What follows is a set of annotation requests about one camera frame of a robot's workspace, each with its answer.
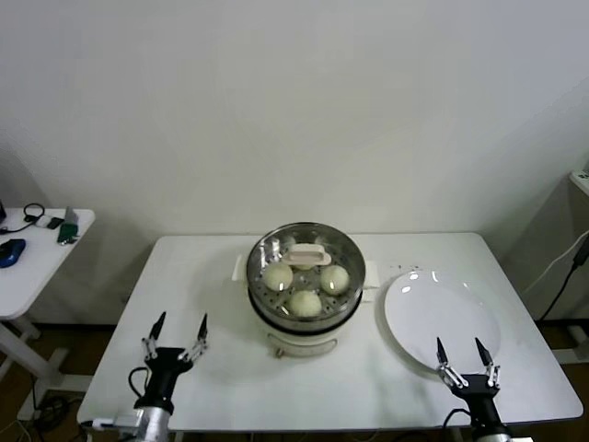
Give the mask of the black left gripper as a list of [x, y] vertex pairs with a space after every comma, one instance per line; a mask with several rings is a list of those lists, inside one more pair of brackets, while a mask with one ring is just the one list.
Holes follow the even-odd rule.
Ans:
[[197, 333], [195, 343], [183, 351], [178, 347], [158, 347], [157, 340], [162, 331], [166, 318], [163, 311], [153, 324], [147, 337], [142, 339], [144, 361], [150, 370], [150, 377], [139, 398], [139, 407], [156, 407], [173, 409], [172, 396], [178, 377], [192, 369], [196, 362], [208, 348], [208, 314], [205, 313]]

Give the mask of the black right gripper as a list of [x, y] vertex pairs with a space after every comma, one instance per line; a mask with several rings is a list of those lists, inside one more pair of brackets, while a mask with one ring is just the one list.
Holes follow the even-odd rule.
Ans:
[[460, 375], [451, 367], [439, 337], [436, 338], [436, 372], [447, 387], [454, 389], [454, 395], [467, 404], [475, 426], [499, 426], [502, 422], [494, 398], [500, 387], [500, 367], [494, 363], [491, 352], [478, 337], [475, 343], [487, 377], [482, 374]]

